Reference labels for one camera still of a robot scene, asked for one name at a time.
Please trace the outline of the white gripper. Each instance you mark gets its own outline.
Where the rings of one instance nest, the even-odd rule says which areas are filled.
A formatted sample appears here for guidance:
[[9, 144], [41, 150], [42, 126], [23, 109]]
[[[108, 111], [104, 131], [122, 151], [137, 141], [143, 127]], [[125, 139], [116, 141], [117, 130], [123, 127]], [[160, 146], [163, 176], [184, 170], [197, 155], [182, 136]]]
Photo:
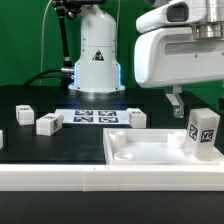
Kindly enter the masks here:
[[224, 79], [224, 39], [195, 40], [190, 27], [148, 32], [136, 41], [134, 73], [143, 88], [167, 86], [174, 117], [183, 118], [180, 85]]

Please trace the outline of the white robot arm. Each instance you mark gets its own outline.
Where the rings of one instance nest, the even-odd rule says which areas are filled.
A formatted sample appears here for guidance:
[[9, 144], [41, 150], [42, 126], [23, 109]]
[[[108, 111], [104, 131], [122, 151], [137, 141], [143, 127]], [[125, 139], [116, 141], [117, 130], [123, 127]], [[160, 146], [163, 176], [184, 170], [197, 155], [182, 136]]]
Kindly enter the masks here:
[[[174, 116], [184, 116], [184, 84], [224, 80], [224, 0], [170, 0], [136, 20], [134, 75], [143, 88], [164, 87]], [[95, 98], [121, 91], [116, 23], [96, 4], [81, 13], [81, 55], [70, 89]]]

